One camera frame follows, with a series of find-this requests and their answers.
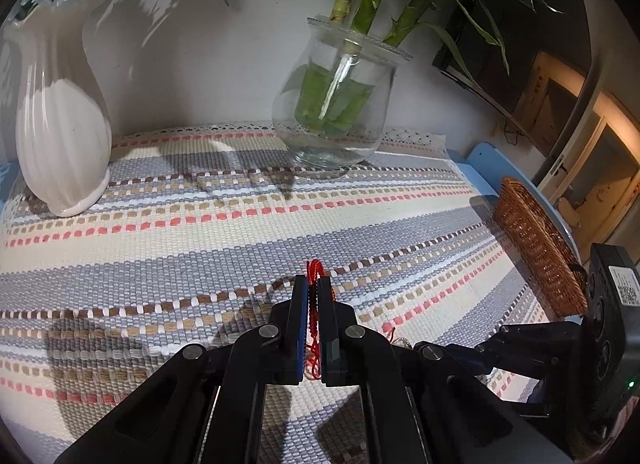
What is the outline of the clear glass vase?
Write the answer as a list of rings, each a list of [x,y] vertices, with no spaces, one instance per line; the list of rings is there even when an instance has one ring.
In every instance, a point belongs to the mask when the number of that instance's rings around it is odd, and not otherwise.
[[[380,146],[397,69],[411,56],[366,34],[309,17],[310,38],[272,106],[296,161],[337,170]]]

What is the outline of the white ribbed ceramic vase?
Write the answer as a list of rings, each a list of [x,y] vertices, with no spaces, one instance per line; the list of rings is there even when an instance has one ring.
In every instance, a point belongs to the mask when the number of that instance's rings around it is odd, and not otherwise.
[[[111,123],[82,41],[92,11],[40,6],[8,29],[22,59],[17,159],[29,190],[58,217],[91,207],[110,179]]]

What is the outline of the striped woven table mat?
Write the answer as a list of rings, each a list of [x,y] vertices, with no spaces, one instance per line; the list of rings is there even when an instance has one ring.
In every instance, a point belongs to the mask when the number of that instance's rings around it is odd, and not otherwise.
[[[551,317],[440,135],[388,132],[337,173],[296,165],[268,127],[131,135],[71,218],[1,169],[2,420],[53,462],[187,343],[263,325],[311,259],[396,343],[472,347]]]

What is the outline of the brown wicker basket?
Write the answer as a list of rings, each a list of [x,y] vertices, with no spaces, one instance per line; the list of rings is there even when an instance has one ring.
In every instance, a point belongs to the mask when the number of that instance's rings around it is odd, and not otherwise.
[[[518,179],[504,177],[495,221],[518,247],[557,317],[584,314],[588,275],[542,206]]]

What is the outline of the dark framed monitor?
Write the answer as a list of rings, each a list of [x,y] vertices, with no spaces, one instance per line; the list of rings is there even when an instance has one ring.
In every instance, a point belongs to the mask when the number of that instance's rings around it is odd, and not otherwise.
[[[434,64],[549,156],[591,63],[584,0],[452,0]]]

